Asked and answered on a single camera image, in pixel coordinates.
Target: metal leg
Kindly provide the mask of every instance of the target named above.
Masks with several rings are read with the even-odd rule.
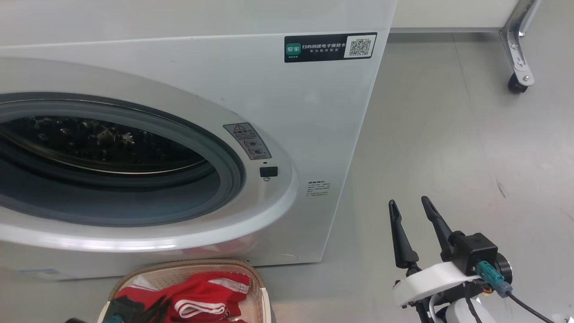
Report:
[[[514,68],[514,74],[508,84],[509,90],[514,93],[524,93],[534,84],[534,77],[522,53],[520,37],[525,35],[539,4],[540,0],[519,0],[500,32],[502,44]]]

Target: gray floor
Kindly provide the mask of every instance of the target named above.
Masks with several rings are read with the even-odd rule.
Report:
[[[278,323],[417,322],[394,306],[387,203],[421,267],[440,261],[420,196],[451,228],[482,232],[511,261],[515,294],[556,322],[574,316],[574,22],[545,1],[523,40],[536,84],[511,95],[493,34],[392,35],[331,238],[319,264],[260,268]],[[0,321],[95,322],[115,279],[44,282],[0,270]],[[498,296],[498,322],[537,322]]]

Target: red fabric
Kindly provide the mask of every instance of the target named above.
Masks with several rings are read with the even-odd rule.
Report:
[[[162,296],[165,300],[171,299],[165,323],[220,322],[241,315],[239,302],[245,300],[248,289],[249,277],[245,275],[205,272],[162,290],[154,290],[145,280],[136,280],[133,285],[123,288],[117,297],[127,296],[143,303],[146,309]]]

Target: front-load washing machine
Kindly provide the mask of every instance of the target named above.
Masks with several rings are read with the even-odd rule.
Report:
[[[0,266],[318,262],[396,0],[0,3]]]

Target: caster wheel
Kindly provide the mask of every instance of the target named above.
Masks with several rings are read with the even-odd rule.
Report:
[[[516,73],[513,73],[508,81],[508,90],[512,93],[520,94],[526,92],[526,89],[528,89],[528,86],[520,84]]]

